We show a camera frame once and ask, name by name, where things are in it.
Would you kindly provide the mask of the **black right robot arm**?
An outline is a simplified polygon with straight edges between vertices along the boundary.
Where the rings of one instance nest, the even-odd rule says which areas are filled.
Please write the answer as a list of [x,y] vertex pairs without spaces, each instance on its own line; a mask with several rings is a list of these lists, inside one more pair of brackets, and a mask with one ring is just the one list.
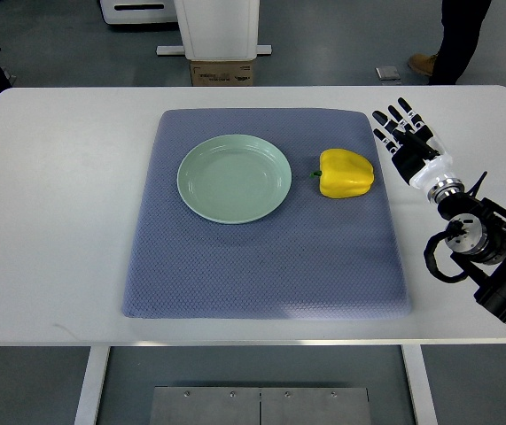
[[424,261],[444,283],[473,280],[476,302],[506,324],[506,209],[476,198],[481,183],[468,191],[456,178],[435,183],[428,197],[448,224],[429,239]]

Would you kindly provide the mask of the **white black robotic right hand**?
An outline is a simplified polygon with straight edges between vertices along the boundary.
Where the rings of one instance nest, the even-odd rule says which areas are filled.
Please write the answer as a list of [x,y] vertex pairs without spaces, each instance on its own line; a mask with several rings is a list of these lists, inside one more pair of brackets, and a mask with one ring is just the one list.
[[453,159],[420,114],[402,97],[387,112],[374,111],[375,137],[391,154],[402,180],[421,190],[431,203],[464,191],[453,172]]

